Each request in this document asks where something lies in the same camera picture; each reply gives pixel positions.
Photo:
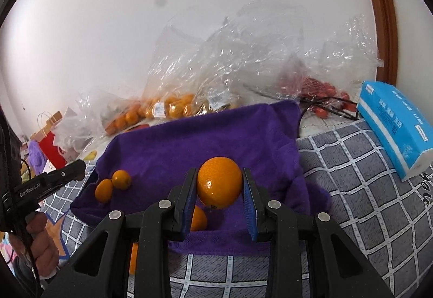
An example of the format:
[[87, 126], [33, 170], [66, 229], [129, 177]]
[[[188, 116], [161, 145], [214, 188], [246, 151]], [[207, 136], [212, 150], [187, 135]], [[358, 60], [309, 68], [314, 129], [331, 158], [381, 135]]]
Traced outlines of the person's left hand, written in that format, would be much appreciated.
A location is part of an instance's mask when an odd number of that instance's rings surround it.
[[31, 252], [42, 277], [51, 276], [60, 261], [59, 251], [45, 228], [47, 220], [44, 213], [37, 212], [27, 225], [28, 233], [33, 236]]

